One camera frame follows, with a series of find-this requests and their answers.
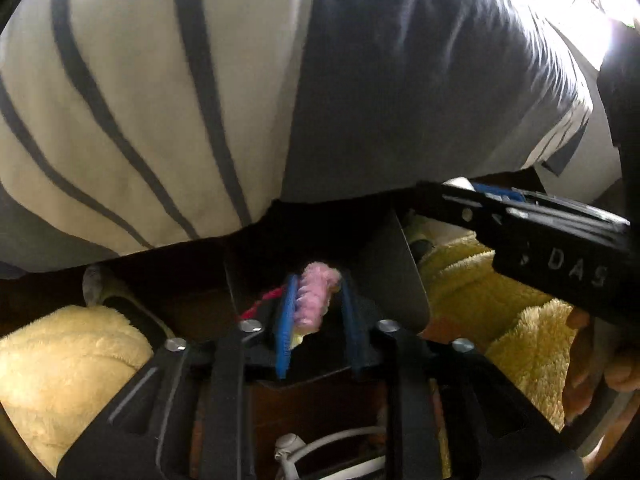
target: finger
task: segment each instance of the finger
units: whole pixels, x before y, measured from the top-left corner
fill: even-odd
[[[575,417],[583,414],[591,403],[594,387],[591,381],[584,381],[575,388],[566,384],[562,392],[562,406],[564,407],[564,420],[567,424],[574,421]]]
[[[586,328],[591,321],[591,316],[581,308],[574,307],[566,318],[566,325],[574,330]]]
[[[598,466],[598,453],[600,452],[600,448],[602,447],[602,441],[604,437],[600,439],[598,445],[595,447],[593,451],[591,451],[587,456],[582,457],[582,464],[584,465],[584,471],[587,475],[593,473],[593,471]]]
[[[638,407],[640,407],[640,394],[635,394],[631,399],[631,402],[629,402],[628,406],[625,408],[625,411],[620,415],[620,418],[607,430],[607,433],[602,440],[600,450],[594,460],[594,466],[599,466],[609,453],[611,453],[613,448],[616,447],[620,438],[625,433],[626,428],[628,428],[629,424],[631,424],[631,421],[636,416]]]
[[[569,369],[565,384],[575,388],[589,376],[591,357],[593,355],[593,331],[580,330],[574,338],[569,350]]]
[[[440,431],[445,427],[444,421],[444,409],[442,408],[442,399],[440,398],[440,391],[436,388],[433,393],[433,411],[436,419],[436,428]]]
[[[627,349],[616,354],[604,373],[610,388],[619,392],[640,389],[640,349]]]

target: metal screw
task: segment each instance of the metal screw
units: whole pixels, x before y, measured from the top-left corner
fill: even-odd
[[[393,319],[381,319],[378,322],[378,330],[380,330],[380,332],[391,334],[400,330],[400,325]]]
[[[529,218],[529,213],[525,211],[520,211],[519,209],[516,209],[514,207],[508,207],[507,213],[510,214],[511,216],[515,216],[516,218],[522,218],[523,220],[526,220],[527,218]]]
[[[262,323],[257,319],[243,319],[240,322],[240,330],[247,334],[260,332],[260,330],[262,330]]]
[[[164,347],[169,352],[182,352],[187,349],[187,342],[181,337],[174,337],[171,339],[167,339],[164,342]]]
[[[465,207],[462,210],[462,219],[465,222],[471,222],[474,219],[474,212],[471,211],[471,209],[469,209],[468,207]]]
[[[451,343],[451,346],[456,352],[460,352],[461,354],[471,352],[476,347],[469,339],[464,338],[456,339]]]

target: white wire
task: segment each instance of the white wire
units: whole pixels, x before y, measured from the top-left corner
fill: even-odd
[[[338,433],[333,433],[331,435],[327,435],[322,438],[319,438],[318,440],[313,441],[311,444],[307,444],[302,449],[299,449],[296,452],[291,453],[287,457],[287,461],[297,462],[303,456],[308,455],[309,453],[311,453],[312,451],[315,451],[319,447],[326,446],[327,444],[331,444],[332,442],[336,442],[337,440],[342,440],[344,438],[349,438],[352,436],[377,434],[377,433],[386,433],[386,428],[383,428],[381,426],[369,426],[367,428],[354,428],[353,430],[339,431]]]

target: white cable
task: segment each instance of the white cable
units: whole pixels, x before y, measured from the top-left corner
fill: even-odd
[[[318,440],[313,441],[311,444],[307,444],[302,449],[297,450],[295,453],[292,453],[287,457],[288,462],[297,462],[303,456],[308,455],[312,451],[315,451],[319,447],[326,446],[332,442],[336,442],[337,440],[342,440],[344,438],[349,438],[352,436],[360,436],[360,435],[368,435],[368,434],[377,434],[377,433],[386,433],[386,428],[382,428],[379,426],[369,426],[367,428],[354,428],[354,430],[345,430],[339,431],[338,433],[333,433],[331,435],[324,436],[319,438]]]
[[[379,456],[372,460],[367,460],[361,464],[348,467],[331,473],[329,476],[325,476],[321,480],[353,480],[354,478],[361,478],[375,471],[380,471],[385,467],[385,456]]]

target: fuzzy towel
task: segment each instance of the fuzzy towel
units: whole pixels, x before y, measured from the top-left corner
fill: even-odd
[[[471,339],[559,430],[575,332],[567,303],[497,274],[474,234],[436,246],[420,264],[431,305],[428,338]]]
[[[0,340],[0,402],[55,476],[68,448],[152,353],[117,311],[66,306]]]

